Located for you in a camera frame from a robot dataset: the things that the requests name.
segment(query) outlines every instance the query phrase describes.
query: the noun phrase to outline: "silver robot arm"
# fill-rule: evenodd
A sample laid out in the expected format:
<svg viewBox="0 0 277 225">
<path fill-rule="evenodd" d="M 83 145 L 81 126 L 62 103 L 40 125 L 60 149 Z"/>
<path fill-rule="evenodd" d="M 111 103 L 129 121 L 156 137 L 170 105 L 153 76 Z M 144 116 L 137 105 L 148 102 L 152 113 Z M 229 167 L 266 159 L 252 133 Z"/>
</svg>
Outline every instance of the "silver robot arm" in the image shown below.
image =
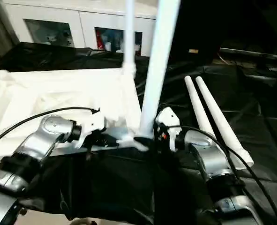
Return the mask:
<svg viewBox="0 0 277 225">
<path fill-rule="evenodd" d="M 208 136 L 193 130 L 183 132 L 180 120 L 171 108 L 156 118 L 157 139 L 166 142 L 168 150 L 187 150 L 195 157 L 199 171 L 214 202 L 214 212 L 223 225 L 263 225 L 253 202 L 244 194 L 225 153 Z"/>
<path fill-rule="evenodd" d="M 97 122 L 94 128 L 90 128 L 91 132 L 105 129 L 105 118 L 102 116 L 96 118 Z M 58 143 L 79 140 L 81 132 L 82 127 L 75 121 L 56 115 L 46 116 L 41 120 L 37 131 L 30 134 L 12 156 L 2 159 L 0 225 L 14 224 L 21 210 L 18 200 L 11 195 L 27 190 L 34 177 L 38 175 L 44 161 Z"/>
</svg>

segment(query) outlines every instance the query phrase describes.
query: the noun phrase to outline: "cabinet door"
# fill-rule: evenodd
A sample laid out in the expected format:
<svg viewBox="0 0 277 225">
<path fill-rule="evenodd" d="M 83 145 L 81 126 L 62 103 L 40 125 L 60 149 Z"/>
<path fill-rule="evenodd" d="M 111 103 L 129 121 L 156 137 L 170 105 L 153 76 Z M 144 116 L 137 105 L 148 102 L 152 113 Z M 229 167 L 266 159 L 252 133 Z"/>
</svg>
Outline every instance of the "cabinet door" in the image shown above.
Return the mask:
<svg viewBox="0 0 277 225">
<path fill-rule="evenodd" d="M 123 52 L 125 17 L 80 12 L 86 47 Z M 137 55 L 150 56 L 155 20 L 135 18 L 135 50 Z"/>
<path fill-rule="evenodd" d="M 85 47 L 78 11 L 10 4 L 6 9 L 20 41 Z"/>
</svg>

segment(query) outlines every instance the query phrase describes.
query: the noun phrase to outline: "black cable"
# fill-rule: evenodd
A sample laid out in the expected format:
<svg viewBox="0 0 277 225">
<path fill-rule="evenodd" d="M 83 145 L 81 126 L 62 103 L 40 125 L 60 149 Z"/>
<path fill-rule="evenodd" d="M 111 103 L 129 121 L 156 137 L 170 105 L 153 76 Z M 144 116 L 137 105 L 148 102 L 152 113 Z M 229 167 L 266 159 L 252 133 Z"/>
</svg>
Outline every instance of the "black cable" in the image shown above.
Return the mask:
<svg viewBox="0 0 277 225">
<path fill-rule="evenodd" d="M 201 134 L 204 134 L 205 136 L 207 136 L 211 140 L 213 140 L 223 150 L 223 152 L 226 155 L 228 155 L 228 152 L 231 152 L 233 155 L 235 155 L 243 163 L 243 165 L 246 167 L 246 169 L 249 171 L 249 173 L 251 174 L 251 176 L 253 177 L 253 179 L 255 180 L 255 182 L 257 183 L 257 185 L 259 186 L 259 188 L 261 189 L 261 191 L 265 195 L 266 199 L 268 200 L 268 202 L 269 202 L 270 206 L 272 207 L 272 209 L 273 209 L 273 211 L 274 211 L 274 213 L 276 215 L 276 218 L 277 218 L 277 207 L 276 207 L 274 201 L 272 200 L 271 196 L 269 195 L 268 191 L 265 189 L 263 184 L 260 182 L 260 180 L 257 177 L 257 175 L 254 173 L 254 171 L 250 168 L 250 166 L 245 162 L 245 160 L 239 154 L 237 154 L 234 150 L 232 150 L 228 146 L 221 145 L 221 143 L 215 137 L 213 137 L 212 135 L 210 135 L 207 132 L 202 131 L 202 130 L 200 130 L 198 128 L 189 127 L 189 126 L 181 126 L 181 125 L 169 126 L 167 128 L 187 128 L 189 130 L 197 131 L 197 132 L 199 132 Z M 232 168 L 233 172 L 235 173 L 234 175 L 239 179 L 239 176 L 236 173 L 236 168 L 234 166 L 234 163 L 232 162 L 230 157 L 227 157 L 227 158 L 228 158 L 230 167 Z"/>
<path fill-rule="evenodd" d="M 5 135 L 7 135 L 10 131 L 16 129 L 17 127 L 19 127 L 20 125 L 30 121 L 30 120 L 33 120 L 33 119 L 36 119 L 38 117 L 41 117 L 41 116 L 45 116 L 47 114 L 50 114 L 50 113 L 55 113 L 55 112 L 59 112 L 59 111 L 64 111 L 64 110 L 70 110 L 70 109 L 83 109 L 83 110 L 90 110 L 93 114 L 98 112 L 98 110 L 95 110 L 95 109 L 91 109 L 91 108 L 87 108 L 87 107 L 66 107 L 66 108 L 60 108 L 60 109 L 54 109 L 54 110 L 49 110 L 47 112 L 42 112 L 42 113 L 39 113 L 37 115 L 34 115 L 34 116 L 31 116 L 29 118 L 26 118 L 16 124 L 14 124 L 12 127 L 8 128 L 7 130 L 5 130 L 2 134 L 0 134 L 0 139 L 3 138 Z"/>
</svg>

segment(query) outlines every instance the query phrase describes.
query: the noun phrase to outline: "black tablecloth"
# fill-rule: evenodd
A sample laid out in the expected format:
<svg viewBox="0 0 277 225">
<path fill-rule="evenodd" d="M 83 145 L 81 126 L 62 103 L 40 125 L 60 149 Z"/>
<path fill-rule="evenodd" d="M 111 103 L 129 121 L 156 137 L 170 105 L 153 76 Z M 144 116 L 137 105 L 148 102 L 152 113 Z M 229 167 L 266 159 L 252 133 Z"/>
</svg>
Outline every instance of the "black tablecloth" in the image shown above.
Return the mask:
<svg viewBox="0 0 277 225">
<path fill-rule="evenodd" d="M 117 68 L 122 57 L 88 48 L 20 43 L 0 60 L 0 69 L 21 72 Z M 148 60 L 135 59 L 135 83 L 141 104 Z M 197 62 L 187 61 L 169 64 L 160 108 L 170 106 L 182 124 L 198 127 L 184 77 L 201 75 L 252 156 L 255 162 L 252 168 L 277 206 L 277 73 L 196 65 Z M 255 181 L 246 171 L 240 171 L 240 175 L 264 220 L 267 224 L 274 221 L 274 213 Z M 84 153 L 52 157 L 29 197 L 44 199 L 45 204 L 38 205 L 46 212 L 137 224 L 153 223 L 154 218 L 157 224 L 194 224 L 194 210 L 212 205 L 189 154 L 178 152 L 168 164 L 158 165 L 151 152 L 135 149 L 94 154 L 89 163 Z"/>
</svg>

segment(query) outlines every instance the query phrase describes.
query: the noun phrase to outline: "white pole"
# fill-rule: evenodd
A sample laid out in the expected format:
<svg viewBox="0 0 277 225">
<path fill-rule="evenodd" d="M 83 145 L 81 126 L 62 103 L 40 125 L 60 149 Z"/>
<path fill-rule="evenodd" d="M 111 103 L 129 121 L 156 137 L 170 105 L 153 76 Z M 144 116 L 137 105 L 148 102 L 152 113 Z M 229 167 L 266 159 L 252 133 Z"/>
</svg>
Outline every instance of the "white pole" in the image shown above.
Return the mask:
<svg viewBox="0 0 277 225">
<path fill-rule="evenodd" d="M 124 30 L 124 74 L 135 77 L 135 31 L 134 31 L 135 0 L 126 0 L 126 29 Z"/>
<path fill-rule="evenodd" d="M 190 76 L 185 77 L 186 87 L 189 93 L 190 101 L 193 105 L 195 117 L 198 121 L 199 128 L 215 137 L 213 129 L 210 125 L 209 119 L 205 113 L 198 93 L 196 92 L 194 83 Z"/>
<path fill-rule="evenodd" d="M 166 66 L 177 22 L 180 0 L 160 0 L 156 18 L 148 77 L 144 91 L 140 129 L 137 135 L 150 137 L 153 134 Z"/>
<path fill-rule="evenodd" d="M 210 113 L 217 125 L 217 128 L 218 128 L 219 132 L 221 133 L 221 136 L 222 136 L 225 144 L 229 148 L 234 150 L 237 154 L 239 154 L 249 166 L 252 166 L 254 164 L 254 161 L 252 160 L 248 151 L 246 151 L 240 144 L 237 136 L 233 132 L 228 121 L 226 120 L 222 111 L 220 110 L 217 103 L 215 102 L 215 100 L 214 100 L 212 94 L 210 93 L 210 91 L 208 90 L 205 82 L 203 81 L 203 79 L 200 76 L 196 78 L 196 82 L 197 82 L 199 89 L 204 97 L 204 100 L 210 110 Z M 230 153 L 230 157 L 233 160 L 233 163 L 234 163 L 236 169 L 241 170 L 241 169 L 246 168 L 243 165 L 243 163 L 235 155 Z"/>
</svg>

